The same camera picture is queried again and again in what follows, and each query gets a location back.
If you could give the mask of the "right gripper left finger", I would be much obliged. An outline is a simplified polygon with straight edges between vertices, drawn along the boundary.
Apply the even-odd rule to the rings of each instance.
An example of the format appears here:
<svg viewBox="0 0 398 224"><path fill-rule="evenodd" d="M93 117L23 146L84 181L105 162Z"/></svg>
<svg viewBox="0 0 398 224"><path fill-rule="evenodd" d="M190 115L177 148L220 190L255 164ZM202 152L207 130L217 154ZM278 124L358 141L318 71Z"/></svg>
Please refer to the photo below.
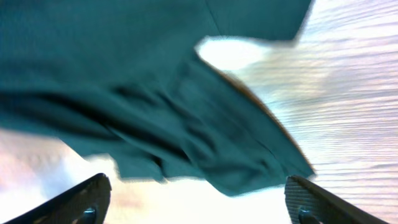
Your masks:
<svg viewBox="0 0 398 224"><path fill-rule="evenodd" d="M98 173L5 224L103 224L111 184Z"/></svg>

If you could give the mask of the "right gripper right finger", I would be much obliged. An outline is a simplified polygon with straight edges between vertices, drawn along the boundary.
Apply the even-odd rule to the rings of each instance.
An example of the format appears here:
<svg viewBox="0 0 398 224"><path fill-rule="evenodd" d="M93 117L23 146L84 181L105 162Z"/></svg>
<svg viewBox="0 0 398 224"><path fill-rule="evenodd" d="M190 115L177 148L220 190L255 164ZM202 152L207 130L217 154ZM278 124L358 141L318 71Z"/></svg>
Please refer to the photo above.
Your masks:
<svg viewBox="0 0 398 224"><path fill-rule="evenodd" d="M284 193L293 224L388 224L297 175L287 178Z"/></svg>

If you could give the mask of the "black t-shirt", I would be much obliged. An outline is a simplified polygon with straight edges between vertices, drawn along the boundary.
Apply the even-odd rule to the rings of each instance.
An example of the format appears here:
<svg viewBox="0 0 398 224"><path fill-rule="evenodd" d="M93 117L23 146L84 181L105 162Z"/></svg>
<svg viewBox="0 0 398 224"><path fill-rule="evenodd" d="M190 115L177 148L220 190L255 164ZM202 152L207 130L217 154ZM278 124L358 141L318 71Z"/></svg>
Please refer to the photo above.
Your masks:
<svg viewBox="0 0 398 224"><path fill-rule="evenodd" d="M227 196L313 170L265 109L203 62L206 36L292 40L310 1L1 2L1 126L109 154L122 177Z"/></svg>

